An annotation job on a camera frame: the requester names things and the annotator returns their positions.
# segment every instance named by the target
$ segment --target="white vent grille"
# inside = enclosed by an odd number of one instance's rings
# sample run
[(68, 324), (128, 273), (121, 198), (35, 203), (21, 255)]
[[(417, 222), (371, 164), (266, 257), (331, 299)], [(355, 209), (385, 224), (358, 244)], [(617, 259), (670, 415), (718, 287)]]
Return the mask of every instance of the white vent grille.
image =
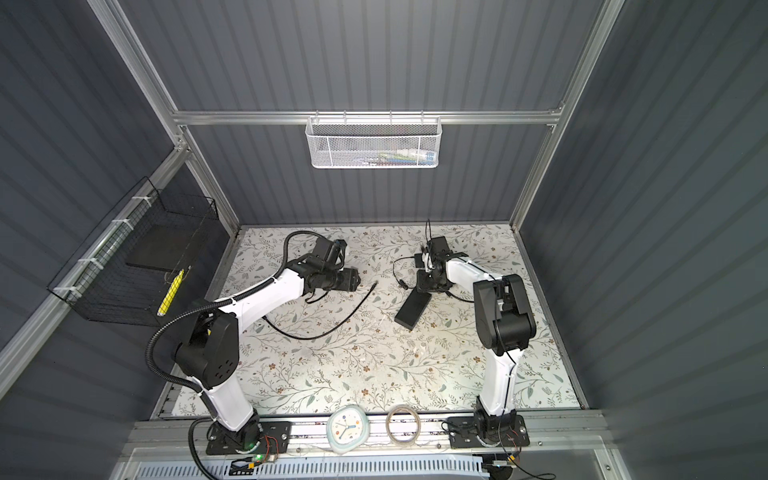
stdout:
[(434, 168), (441, 136), (439, 118), (418, 124), (306, 122), (316, 168)]
[[(279, 458), (266, 463), (251, 475), (228, 475), (231, 460), (204, 461), (219, 478), (488, 478), (482, 459), (471, 455), (431, 454), (360, 457)], [(203, 478), (189, 462), (142, 462), (136, 480)]]

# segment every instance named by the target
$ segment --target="black corrugated tube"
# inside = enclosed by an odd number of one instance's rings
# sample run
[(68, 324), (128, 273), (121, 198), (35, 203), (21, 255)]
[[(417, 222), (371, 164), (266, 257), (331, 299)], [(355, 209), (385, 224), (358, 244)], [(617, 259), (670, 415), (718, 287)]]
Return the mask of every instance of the black corrugated tube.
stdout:
[(192, 316), (192, 315), (196, 315), (198, 313), (204, 313), (204, 312), (212, 312), (217, 308), (231, 304), (232, 299), (239, 302), (240, 300), (253, 295), (259, 290), (263, 290), (267, 288), (269, 285), (271, 285), (272, 283), (274, 283), (275, 279), (278, 276), (280, 276), (283, 270), (286, 269), (286, 264), (288, 263), (288, 243), (290, 242), (290, 239), (294, 238), (296, 235), (313, 235), (318, 238), (323, 238), (323, 239), (325, 238), (323, 235), (320, 235), (319, 233), (313, 232), (310, 230), (297, 230), (295, 232), (289, 233), (288, 237), (286, 237), (285, 241), (283, 241), (283, 262), (280, 264), (280, 267), (271, 277), (265, 279), (263, 282), (258, 283), (257, 285), (252, 286), (251, 288), (249, 288), (248, 290), (242, 293), (238, 293), (232, 298), (228, 298), (220, 302), (214, 302), (214, 303), (211, 303), (210, 305), (205, 305), (205, 306), (198, 307), (196, 309), (189, 310), (187, 312), (180, 314), (170, 322), (163, 325), (157, 332), (155, 332), (155, 334), (149, 340), (149, 343), (147, 344), (147, 348), (144, 351), (144, 360), (146, 360), (149, 370), (155, 375), (165, 380), (166, 382), (171, 382), (181, 386), (186, 386), (194, 390), (196, 393), (202, 392), (203, 388), (198, 384), (196, 384), (195, 382), (191, 382), (190, 380), (183, 379), (175, 375), (171, 375), (168, 372), (164, 372), (159, 366), (157, 366), (157, 364), (154, 362), (154, 346), (157, 344), (157, 341), (160, 339), (163, 333), (168, 329), (168, 327), (173, 325), (178, 320), (183, 319), (185, 316)]

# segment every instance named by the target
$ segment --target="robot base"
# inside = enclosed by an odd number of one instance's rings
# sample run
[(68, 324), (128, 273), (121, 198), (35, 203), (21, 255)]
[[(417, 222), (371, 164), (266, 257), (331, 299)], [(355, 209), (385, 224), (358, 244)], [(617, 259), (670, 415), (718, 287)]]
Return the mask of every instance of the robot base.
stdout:
[[(248, 422), (239, 432), (230, 432), (215, 422), (208, 435), (208, 446), (205, 449), (206, 455), (241, 455), (237, 450), (243, 450), (244, 436), (258, 439), (259, 445), (248, 455), (266, 454), (265, 436), (271, 437), (270, 454), (285, 453), (288, 450), (288, 441), (290, 440), (291, 422), (259, 422), (258, 415), (254, 415), (255, 422)], [(277, 440), (277, 451), (275, 452), (275, 442)]]
[(531, 444), (525, 420), (515, 410), (505, 415), (488, 415), (479, 399), (474, 416), (448, 417), (446, 422), (451, 430), (452, 449), (481, 448), (501, 442), (513, 452)]

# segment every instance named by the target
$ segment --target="black wire basket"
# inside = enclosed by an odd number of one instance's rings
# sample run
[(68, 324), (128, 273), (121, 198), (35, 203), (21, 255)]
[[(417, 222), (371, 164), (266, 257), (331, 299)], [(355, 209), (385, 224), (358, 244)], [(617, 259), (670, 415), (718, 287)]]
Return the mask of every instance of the black wire basket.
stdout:
[(89, 258), (71, 285), (62, 271), (48, 291), (94, 322), (161, 326), (218, 222), (213, 199), (152, 190)]

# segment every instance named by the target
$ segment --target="clock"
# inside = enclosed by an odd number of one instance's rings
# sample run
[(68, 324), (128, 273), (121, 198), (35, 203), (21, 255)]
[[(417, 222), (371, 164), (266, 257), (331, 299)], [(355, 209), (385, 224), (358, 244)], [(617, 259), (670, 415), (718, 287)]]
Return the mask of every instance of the clock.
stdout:
[(371, 433), (366, 413), (357, 405), (347, 405), (334, 413), (326, 424), (331, 448), (339, 455), (362, 445)]

